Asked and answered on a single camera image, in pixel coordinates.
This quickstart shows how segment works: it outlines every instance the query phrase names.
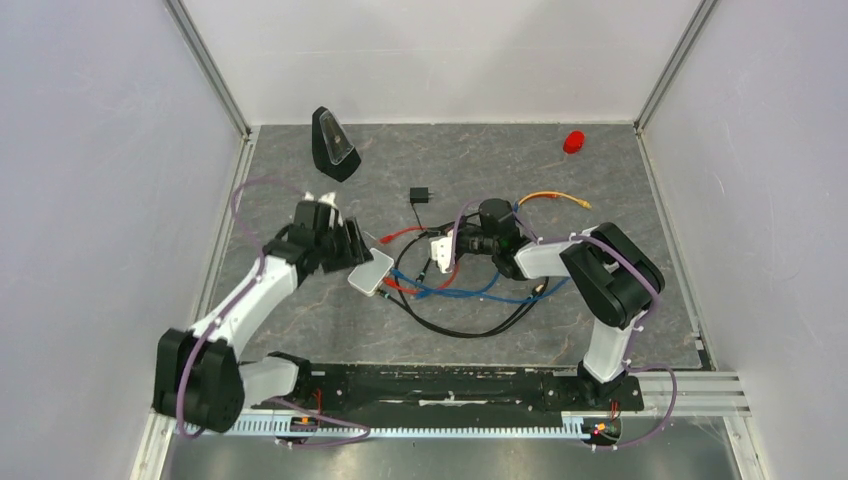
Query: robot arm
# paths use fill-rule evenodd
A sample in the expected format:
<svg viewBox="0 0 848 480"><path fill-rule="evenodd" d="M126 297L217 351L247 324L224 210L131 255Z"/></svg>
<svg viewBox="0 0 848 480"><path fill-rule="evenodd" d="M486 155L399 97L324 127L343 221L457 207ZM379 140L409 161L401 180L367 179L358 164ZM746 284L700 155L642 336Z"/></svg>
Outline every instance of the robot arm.
<svg viewBox="0 0 848 480"><path fill-rule="evenodd" d="M659 268L616 225L603 223L582 234L621 254L657 292L665 287ZM595 315L589 350L577 374L586 380L588 397L606 397L624 379L627 346L634 323L650 307L650 292L614 258L586 242L527 245L516 254L516 262L528 278L557 275L574 280Z"/></svg>
<svg viewBox="0 0 848 480"><path fill-rule="evenodd" d="M271 311L321 266L325 273L372 260L355 219L342 219L334 194L298 203L291 225L263 248L247 276L206 317L188 330L168 330L159 340L153 408L175 416L177 389L189 352L211 323L217 328L200 347L191 368L184 400L185 419L225 432L244 405L296 392L309 362L273 353L259 362L240 364L247 341Z"/></svg>
<svg viewBox="0 0 848 480"><path fill-rule="evenodd" d="M480 225L461 222L458 232L431 240L430 256L445 272L456 245L456 256L488 255L502 275L514 280L571 277L595 315L589 350L578 365L586 379L587 396L601 398L624 378L624 360L633 324L651 303L650 292L625 268L599 248L579 240L532 243L521 235L512 206L506 200L480 204ZM657 292L665 280L659 269L612 223L581 232L620 253Z"/></svg>

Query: red cap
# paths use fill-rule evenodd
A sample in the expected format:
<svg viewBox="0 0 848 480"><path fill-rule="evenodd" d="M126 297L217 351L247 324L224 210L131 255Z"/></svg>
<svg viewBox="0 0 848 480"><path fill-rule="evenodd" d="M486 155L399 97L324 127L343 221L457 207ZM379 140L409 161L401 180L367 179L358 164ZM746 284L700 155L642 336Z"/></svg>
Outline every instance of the red cap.
<svg viewBox="0 0 848 480"><path fill-rule="evenodd" d="M565 138L565 143L562 144L562 151L567 154L577 153L583 148L583 142L586 140L586 135L580 130L575 130L568 134Z"/></svg>

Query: black power adapter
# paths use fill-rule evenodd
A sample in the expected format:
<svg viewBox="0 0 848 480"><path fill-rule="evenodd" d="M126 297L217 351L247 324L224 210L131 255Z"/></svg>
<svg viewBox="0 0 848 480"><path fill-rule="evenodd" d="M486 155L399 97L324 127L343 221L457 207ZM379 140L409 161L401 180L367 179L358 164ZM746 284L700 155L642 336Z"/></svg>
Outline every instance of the black power adapter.
<svg viewBox="0 0 848 480"><path fill-rule="evenodd" d="M413 205L416 203L430 203L431 198L433 198L433 195L430 193L428 187L412 187L409 189L409 203Z"/></svg>

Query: gray floor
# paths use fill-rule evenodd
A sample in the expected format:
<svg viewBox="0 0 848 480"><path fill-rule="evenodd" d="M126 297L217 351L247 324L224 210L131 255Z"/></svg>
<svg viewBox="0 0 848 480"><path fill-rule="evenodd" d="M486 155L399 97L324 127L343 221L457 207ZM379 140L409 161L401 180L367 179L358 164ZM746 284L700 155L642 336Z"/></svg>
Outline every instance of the gray floor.
<svg viewBox="0 0 848 480"><path fill-rule="evenodd" d="M653 419L626 419L624 440ZM637 448L591 453L571 440L371 440L293 451L271 439L204 436L171 443L163 479L739 479L722 418L676 419Z"/></svg>
<svg viewBox="0 0 848 480"><path fill-rule="evenodd" d="M617 223L657 263L666 277L663 305L646 325L634 353L637 364L666 362L698 367L692 327L632 127L625 125L359 125L346 127L363 164L343 184L312 165L308 126L264 126L250 177L277 175L320 194L337 191L346 216L356 216L366 237L382 237L415 224L407 202L409 187L428 186L435 197L418 209L429 225L452 220L467 200L497 196L516 200L555 189L589 200L592 210L562 200L535 200L523 210L542 235L564 235ZM586 133L579 154L564 158L565 136ZM276 187L245 193L242 215L259 238L270 238L291 219L296 202ZM383 251L396 255L401 239ZM377 246L371 241L370 246ZM426 255L421 242L404 258L403 269L417 273ZM217 282L220 301L243 278L254 252L234 232ZM479 288L495 272L487 259L466 257L455 282ZM592 317L576 288L567 285L500 336L456 340L431 333L388 301L367 298L350 288L346 273L318 274L278 307L250 341L244 358L274 350L314 362L455 363L576 365L589 344ZM441 283L431 270L428 283ZM499 281L495 295L521 298L532 284ZM441 325L481 331L500 323L514 308L492 301L428 298L414 304Z"/></svg>

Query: white enclosure wall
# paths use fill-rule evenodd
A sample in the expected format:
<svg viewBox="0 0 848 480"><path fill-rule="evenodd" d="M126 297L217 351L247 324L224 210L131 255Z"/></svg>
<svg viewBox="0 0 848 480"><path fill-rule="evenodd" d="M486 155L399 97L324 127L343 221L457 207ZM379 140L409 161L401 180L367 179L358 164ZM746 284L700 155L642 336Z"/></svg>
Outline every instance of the white enclosure wall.
<svg viewBox="0 0 848 480"><path fill-rule="evenodd" d="M126 478L239 136L159 1L6 1L0 39L0 478Z"/></svg>
<svg viewBox="0 0 848 480"><path fill-rule="evenodd" d="M633 120L698 0L184 0L252 124Z"/></svg>
<svg viewBox="0 0 848 480"><path fill-rule="evenodd" d="M845 476L846 19L846 2L720 2L646 132L776 479Z"/></svg>

